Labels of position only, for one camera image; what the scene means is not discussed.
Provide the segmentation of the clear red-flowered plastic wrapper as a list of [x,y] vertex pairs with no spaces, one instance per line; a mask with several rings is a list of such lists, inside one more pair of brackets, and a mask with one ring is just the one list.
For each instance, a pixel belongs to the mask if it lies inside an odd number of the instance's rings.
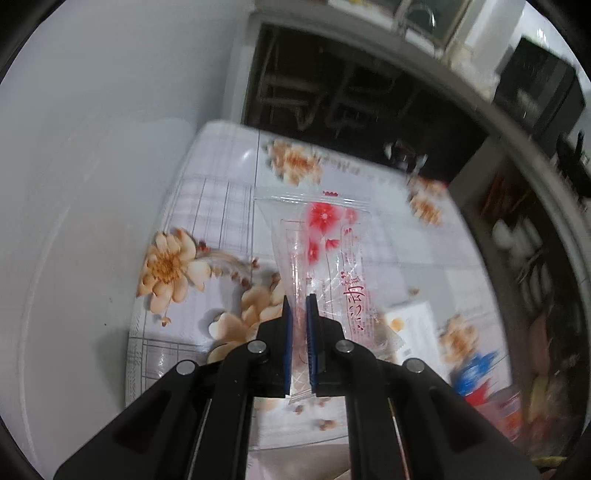
[[293,312],[290,396],[311,397],[305,300],[339,322],[346,338],[377,355],[388,350],[384,319],[407,300],[399,259],[367,201],[256,189],[256,206],[270,228],[274,262]]

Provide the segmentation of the concrete kitchen counter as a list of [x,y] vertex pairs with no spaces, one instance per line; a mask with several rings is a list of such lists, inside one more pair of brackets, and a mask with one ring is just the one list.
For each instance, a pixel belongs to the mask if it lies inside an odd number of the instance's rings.
[[314,1],[254,1],[247,22],[287,27],[363,50],[401,68],[451,99],[492,135],[514,160],[550,217],[580,287],[590,286],[590,226],[548,157],[496,105],[440,60],[400,35]]

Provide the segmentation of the blue candy wrapper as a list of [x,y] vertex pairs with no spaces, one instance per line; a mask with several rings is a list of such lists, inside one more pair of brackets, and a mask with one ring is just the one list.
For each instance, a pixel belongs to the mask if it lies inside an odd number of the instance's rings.
[[480,352],[472,354],[451,374],[455,391],[463,397],[474,393],[491,371],[496,358],[495,351],[488,354]]

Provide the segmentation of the yellow white medicine box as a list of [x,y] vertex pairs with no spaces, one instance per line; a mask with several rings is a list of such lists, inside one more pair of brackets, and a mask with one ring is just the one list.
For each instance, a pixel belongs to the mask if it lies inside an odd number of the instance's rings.
[[448,370],[443,363],[437,336],[437,325],[429,302],[399,305],[385,314],[390,357],[402,365],[410,358],[425,362],[439,375]]

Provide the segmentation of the red plastic bag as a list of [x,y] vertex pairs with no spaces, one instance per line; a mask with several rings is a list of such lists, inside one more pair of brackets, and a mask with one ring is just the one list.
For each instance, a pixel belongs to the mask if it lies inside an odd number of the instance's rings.
[[524,425],[522,400],[514,387],[490,394],[489,382],[485,382],[465,400],[511,442],[520,438]]

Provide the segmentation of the floral plastic tablecloth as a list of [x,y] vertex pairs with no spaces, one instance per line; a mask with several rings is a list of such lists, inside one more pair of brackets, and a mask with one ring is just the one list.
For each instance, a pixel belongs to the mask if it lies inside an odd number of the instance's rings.
[[304,299],[346,337],[400,364],[424,360],[495,427],[520,423],[497,300],[446,187],[228,122],[202,129],[162,229],[197,243],[184,299],[131,319],[125,398],[176,362],[219,360],[252,340],[283,301],[294,310],[290,394],[259,399],[252,447],[346,441],[345,403],[308,384]]

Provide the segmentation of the stack of white plates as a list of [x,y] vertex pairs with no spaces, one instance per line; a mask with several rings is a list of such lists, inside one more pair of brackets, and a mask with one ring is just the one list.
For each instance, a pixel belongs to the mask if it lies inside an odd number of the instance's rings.
[[529,218],[511,228],[503,219],[495,222],[492,239],[507,260],[527,309],[533,313],[551,301],[553,282],[548,253],[540,234]]

